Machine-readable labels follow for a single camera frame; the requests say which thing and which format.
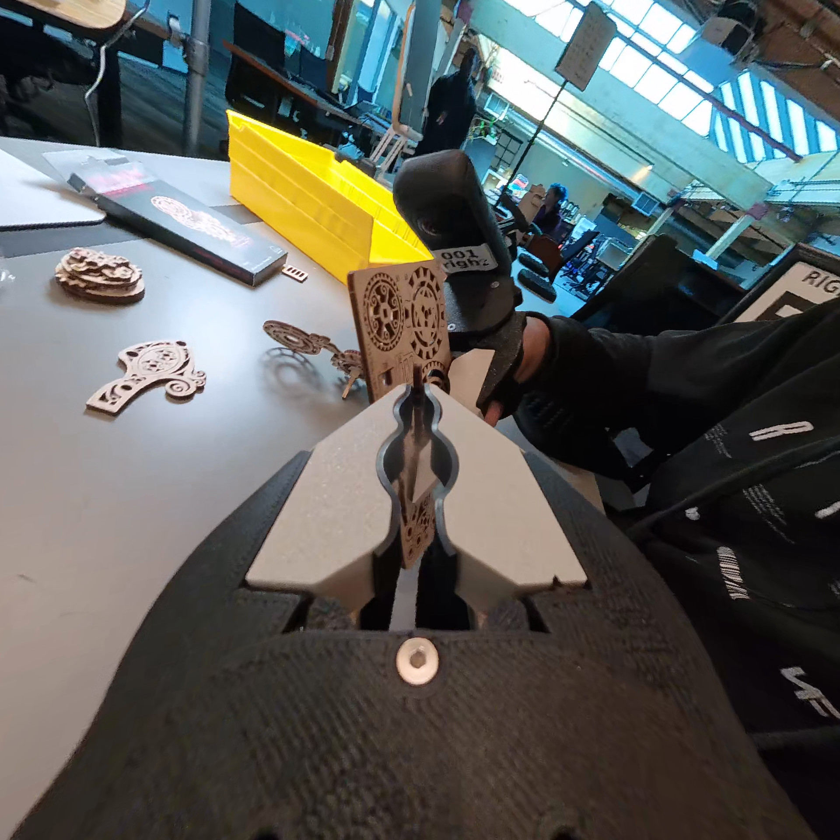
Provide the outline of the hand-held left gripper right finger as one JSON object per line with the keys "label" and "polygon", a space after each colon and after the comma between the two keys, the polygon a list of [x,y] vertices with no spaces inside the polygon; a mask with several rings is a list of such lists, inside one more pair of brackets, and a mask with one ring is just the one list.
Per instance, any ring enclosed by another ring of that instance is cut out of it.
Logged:
{"label": "hand-held left gripper right finger", "polygon": [[422,560],[422,624],[588,579],[520,448],[435,385],[424,387],[422,490],[433,543]]}

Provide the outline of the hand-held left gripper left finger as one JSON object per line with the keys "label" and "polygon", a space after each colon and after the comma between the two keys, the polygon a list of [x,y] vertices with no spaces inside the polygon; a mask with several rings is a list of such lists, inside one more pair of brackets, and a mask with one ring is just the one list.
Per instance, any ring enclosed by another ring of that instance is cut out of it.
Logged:
{"label": "hand-held left gripper left finger", "polygon": [[392,624],[411,411],[412,387],[397,386],[314,447],[246,573],[249,588],[336,600],[362,627]]}

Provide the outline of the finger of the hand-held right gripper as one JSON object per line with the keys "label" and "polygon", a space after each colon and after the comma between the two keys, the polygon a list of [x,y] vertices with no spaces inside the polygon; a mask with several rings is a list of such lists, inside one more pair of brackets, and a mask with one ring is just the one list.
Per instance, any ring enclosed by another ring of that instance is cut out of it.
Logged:
{"label": "finger of the hand-held right gripper", "polygon": [[494,350],[470,350],[454,358],[449,367],[449,395],[460,405],[477,405],[494,359]]}

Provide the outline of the wooden puzzle sheet with gears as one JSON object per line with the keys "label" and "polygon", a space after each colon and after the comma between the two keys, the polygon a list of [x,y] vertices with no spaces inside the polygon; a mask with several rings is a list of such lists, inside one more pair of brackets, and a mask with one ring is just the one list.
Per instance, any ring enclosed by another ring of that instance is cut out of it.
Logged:
{"label": "wooden puzzle sheet with gears", "polygon": [[394,395],[399,435],[383,449],[385,485],[400,509],[402,566],[411,569],[434,538],[432,414],[426,385],[448,392],[453,356],[445,274],[433,261],[349,273],[363,378],[372,403]]}

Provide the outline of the wooden gear and dial assembly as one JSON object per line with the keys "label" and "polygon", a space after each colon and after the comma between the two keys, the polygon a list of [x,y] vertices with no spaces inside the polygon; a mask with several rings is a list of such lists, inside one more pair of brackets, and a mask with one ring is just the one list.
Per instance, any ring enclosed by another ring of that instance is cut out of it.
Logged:
{"label": "wooden gear and dial assembly", "polygon": [[332,366],[346,378],[342,399],[345,401],[354,387],[364,379],[362,356],[359,350],[341,350],[330,337],[307,332],[287,322],[266,320],[262,329],[282,348],[300,356],[330,353]]}

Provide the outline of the person's right forearm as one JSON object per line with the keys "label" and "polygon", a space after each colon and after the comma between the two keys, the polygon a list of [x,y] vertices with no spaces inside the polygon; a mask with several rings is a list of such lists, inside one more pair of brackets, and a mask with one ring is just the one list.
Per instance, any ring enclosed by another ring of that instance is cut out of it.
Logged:
{"label": "person's right forearm", "polygon": [[704,416],[680,377],[695,331],[656,336],[587,329],[549,318],[552,349],[515,419],[545,455],[611,479],[630,467],[614,437],[635,429],[664,458],[700,435]]}

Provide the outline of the grey desk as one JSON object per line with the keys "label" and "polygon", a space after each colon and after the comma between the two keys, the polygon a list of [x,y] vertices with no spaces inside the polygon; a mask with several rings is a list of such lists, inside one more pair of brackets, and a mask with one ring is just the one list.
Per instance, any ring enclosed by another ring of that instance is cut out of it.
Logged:
{"label": "grey desk", "polygon": [[[314,269],[253,290],[149,240],[126,309],[62,301],[58,234],[2,289],[2,838],[555,838],[592,803],[563,748],[549,636],[438,635],[407,686],[401,636],[255,591],[245,561],[341,404],[265,319],[353,340]],[[181,340],[206,386],[86,408],[118,355]]]}

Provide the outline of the plain yellow plastic bin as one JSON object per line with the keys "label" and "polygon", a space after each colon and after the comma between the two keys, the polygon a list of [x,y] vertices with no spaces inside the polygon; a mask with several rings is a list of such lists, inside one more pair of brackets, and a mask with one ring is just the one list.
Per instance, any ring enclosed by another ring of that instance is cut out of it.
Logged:
{"label": "plain yellow plastic bin", "polygon": [[392,192],[315,143],[227,110],[231,196],[343,284],[432,259]]}

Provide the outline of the hanging white sign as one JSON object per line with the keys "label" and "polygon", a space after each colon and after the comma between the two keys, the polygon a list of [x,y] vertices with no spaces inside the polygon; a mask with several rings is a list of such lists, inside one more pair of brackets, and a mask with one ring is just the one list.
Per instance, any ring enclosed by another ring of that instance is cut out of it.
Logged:
{"label": "hanging white sign", "polygon": [[616,21],[598,3],[589,3],[554,72],[564,83],[584,91],[616,36]]}

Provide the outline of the black monitor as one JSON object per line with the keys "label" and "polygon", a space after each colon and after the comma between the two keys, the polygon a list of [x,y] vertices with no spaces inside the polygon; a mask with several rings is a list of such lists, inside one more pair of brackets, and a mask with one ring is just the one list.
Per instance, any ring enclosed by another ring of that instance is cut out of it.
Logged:
{"label": "black monitor", "polygon": [[572,319],[588,327],[652,335],[704,329],[746,295],[735,279],[681,252],[666,235],[647,238]]}

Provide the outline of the ornate wooden leaf piece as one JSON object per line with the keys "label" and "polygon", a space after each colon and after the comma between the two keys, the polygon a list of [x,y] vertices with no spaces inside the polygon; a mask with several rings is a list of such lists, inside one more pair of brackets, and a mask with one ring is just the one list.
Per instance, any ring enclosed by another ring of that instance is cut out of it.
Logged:
{"label": "ornate wooden leaf piece", "polygon": [[118,355],[122,376],[98,389],[86,408],[119,415],[131,402],[150,389],[162,386],[173,401],[182,402],[201,392],[207,375],[195,367],[193,352],[181,340],[137,343]]}

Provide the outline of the person's black hoodie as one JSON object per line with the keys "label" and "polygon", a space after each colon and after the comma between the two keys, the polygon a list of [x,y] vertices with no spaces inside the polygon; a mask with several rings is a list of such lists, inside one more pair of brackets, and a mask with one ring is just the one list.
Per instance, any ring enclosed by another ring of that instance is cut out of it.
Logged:
{"label": "person's black hoodie", "polygon": [[628,531],[685,608],[741,724],[838,838],[838,300],[657,337],[593,330],[625,421],[668,459]]}

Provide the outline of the black puzzle box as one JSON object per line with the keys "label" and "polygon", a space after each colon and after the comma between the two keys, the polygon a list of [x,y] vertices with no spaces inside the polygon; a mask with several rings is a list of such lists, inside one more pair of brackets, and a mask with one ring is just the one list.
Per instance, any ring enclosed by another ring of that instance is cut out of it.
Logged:
{"label": "black puzzle box", "polygon": [[46,152],[44,158],[110,219],[250,287],[287,263],[283,248],[162,180],[137,159],[104,149]]}

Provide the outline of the metal pole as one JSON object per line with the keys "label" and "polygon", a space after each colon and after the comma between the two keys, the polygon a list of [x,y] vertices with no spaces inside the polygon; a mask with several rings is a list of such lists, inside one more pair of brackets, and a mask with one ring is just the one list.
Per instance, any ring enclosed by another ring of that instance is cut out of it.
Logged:
{"label": "metal pole", "polygon": [[212,2],[192,1],[191,31],[183,41],[187,64],[182,149],[184,156],[195,157],[200,142],[203,101],[209,68],[209,29]]}

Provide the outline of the white board with black marker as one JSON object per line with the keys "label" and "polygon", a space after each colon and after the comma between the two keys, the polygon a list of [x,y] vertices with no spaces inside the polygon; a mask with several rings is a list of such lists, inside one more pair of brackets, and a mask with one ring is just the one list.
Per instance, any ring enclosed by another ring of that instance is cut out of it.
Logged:
{"label": "white board with black marker", "polygon": [[786,319],[838,297],[838,274],[798,261],[766,291],[761,292],[734,321]]}

